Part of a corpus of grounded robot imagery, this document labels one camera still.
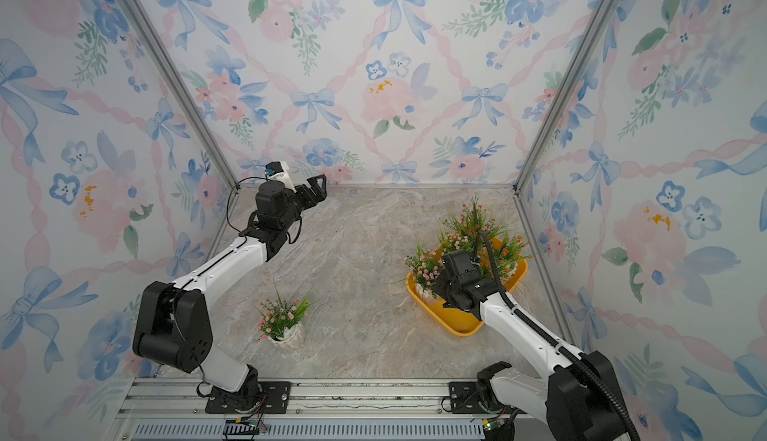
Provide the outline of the yellow storage box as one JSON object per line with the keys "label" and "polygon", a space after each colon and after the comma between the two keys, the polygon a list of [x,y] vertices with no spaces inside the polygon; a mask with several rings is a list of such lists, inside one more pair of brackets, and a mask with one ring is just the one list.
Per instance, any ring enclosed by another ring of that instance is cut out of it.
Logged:
{"label": "yellow storage box", "polygon": [[[507,276],[503,279],[503,285],[507,292],[513,293],[519,287],[521,281],[525,279],[527,273],[529,273],[529,263],[526,259],[521,259],[515,269],[503,269],[503,274]],[[443,306],[443,299],[431,296],[415,281],[415,273],[413,271],[407,274],[405,286],[413,301],[449,334],[461,338],[470,337],[485,326],[482,321],[470,313],[445,308]]]}

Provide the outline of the potted plant pink flowers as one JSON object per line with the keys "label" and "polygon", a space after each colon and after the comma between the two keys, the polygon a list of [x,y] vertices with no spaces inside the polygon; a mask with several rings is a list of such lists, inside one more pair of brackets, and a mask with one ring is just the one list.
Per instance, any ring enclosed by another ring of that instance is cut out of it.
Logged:
{"label": "potted plant pink flowers", "polygon": [[426,249],[422,244],[415,247],[415,252],[405,257],[407,267],[407,287],[421,301],[427,304],[438,302],[441,297],[435,292],[437,277],[443,271],[443,262],[439,251]]}

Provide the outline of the potted plant orange red flowers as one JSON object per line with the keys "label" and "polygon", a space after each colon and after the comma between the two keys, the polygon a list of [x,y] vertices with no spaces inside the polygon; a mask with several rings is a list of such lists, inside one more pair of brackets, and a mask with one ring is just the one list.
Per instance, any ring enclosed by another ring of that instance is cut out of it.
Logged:
{"label": "potted plant orange red flowers", "polygon": [[517,267],[523,260],[529,258],[525,253],[529,243],[521,235],[504,233],[501,237],[491,240],[493,256],[501,280],[506,281],[517,273]]}

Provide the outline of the potted plant pink front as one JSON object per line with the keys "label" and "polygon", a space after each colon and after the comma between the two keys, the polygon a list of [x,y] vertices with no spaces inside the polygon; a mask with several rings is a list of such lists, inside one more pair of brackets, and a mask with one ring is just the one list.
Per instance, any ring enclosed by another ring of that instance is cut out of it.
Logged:
{"label": "potted plant pink front", "polygon": [[311,306],[307,298],[289,301],[279,293],[276,293],[275,299],[261,302],[257,306],[261,337],[287,351],[301,348],[306,338],[303,320]]}

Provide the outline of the potted plant pink white pot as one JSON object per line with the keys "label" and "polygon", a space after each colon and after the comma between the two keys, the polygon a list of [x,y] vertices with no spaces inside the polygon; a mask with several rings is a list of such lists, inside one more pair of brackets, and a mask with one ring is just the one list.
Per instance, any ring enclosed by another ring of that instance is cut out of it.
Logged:
{"label": "potted plant pink white pot", "polygon": [[443,253],[463,250],[468,254],[475,252],[475,238],[460,232],[442,232],[439,235],[439,244]]}

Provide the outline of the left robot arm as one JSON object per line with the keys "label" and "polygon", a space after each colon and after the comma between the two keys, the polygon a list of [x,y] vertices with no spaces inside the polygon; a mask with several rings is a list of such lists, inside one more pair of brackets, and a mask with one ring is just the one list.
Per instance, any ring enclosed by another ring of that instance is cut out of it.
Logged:
{"label": "left robot arm", "polygon": [[303,213],[327,198],[325,175],[294,185],[290,176],[271,171],[258,186],[256,209],[245,228],[221,253],[171,282],[155,281],[141,296],[133,352],[145,359],[191,373],[219,391],[241,398],[258,395],[254,367],[215,345],[210,308],[246,274],[274,258],[293,241]]}

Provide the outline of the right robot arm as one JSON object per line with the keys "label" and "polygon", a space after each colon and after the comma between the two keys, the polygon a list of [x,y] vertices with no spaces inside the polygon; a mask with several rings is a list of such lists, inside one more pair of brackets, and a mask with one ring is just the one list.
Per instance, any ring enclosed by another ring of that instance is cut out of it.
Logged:
{"label": "right robot arm", "polygon": [[524,413],[544,423],[556,440],[636,440],[611,362],[556,336],[501,285],[497,266],[485,276],[479,256],[463,250],[441,258],[437,294],[447,308],[471,314],[498,332],[535,369],[527,376],[497,362],[477,373],[471,404],[487,413]]}

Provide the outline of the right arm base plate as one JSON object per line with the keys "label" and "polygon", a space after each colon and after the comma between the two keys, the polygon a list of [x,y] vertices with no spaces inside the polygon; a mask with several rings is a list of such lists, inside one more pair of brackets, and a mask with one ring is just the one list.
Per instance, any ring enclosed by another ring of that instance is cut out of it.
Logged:
{"label": "right arm base plate", "polygon": [[491,387],[487,381],[451,381],[449,387],[449,411],[453,414],[495,414],[499,403],[491,399]]}

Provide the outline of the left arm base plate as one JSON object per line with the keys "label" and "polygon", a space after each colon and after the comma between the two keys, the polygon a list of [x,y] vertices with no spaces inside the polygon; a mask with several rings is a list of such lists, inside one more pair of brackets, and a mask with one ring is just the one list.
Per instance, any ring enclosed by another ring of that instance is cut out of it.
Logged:
{"label": "left arm base plate", "polygon": [[247,381],[237,392],[213,387],[207,414],[285,414],[292,390],[290,381]]}

